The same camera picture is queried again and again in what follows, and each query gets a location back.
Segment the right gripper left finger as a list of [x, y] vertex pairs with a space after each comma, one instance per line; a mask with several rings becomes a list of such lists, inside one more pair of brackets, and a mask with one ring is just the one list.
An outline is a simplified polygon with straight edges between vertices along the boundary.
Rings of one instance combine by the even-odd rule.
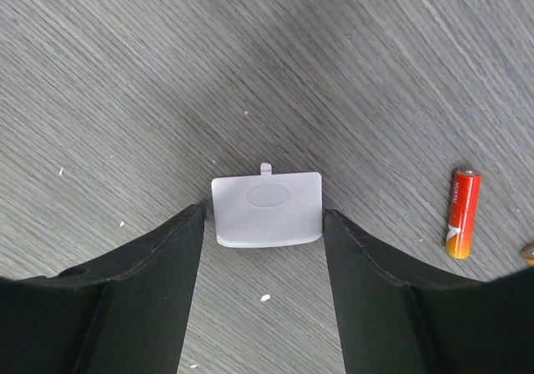
[[1, 281], [4, 373], [175, 373], [204, 207], [54, 277]]

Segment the white battery cover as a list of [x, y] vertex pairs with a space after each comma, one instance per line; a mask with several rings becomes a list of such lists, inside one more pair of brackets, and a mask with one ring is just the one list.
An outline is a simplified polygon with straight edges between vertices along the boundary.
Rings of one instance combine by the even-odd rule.
[[322, 176], [275, 174], [263, 163], [257, 175], [211, 181], [216, 240], [234, 249], [303, 245], [322, 236]]

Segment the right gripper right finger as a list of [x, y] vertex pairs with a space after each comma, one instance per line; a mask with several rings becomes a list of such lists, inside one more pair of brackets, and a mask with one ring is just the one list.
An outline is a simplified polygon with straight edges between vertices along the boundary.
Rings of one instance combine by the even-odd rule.
[[347, 372], [532, 372], [532, 269], [489, 282], [454, 275], [336, 210], [323, 233]]

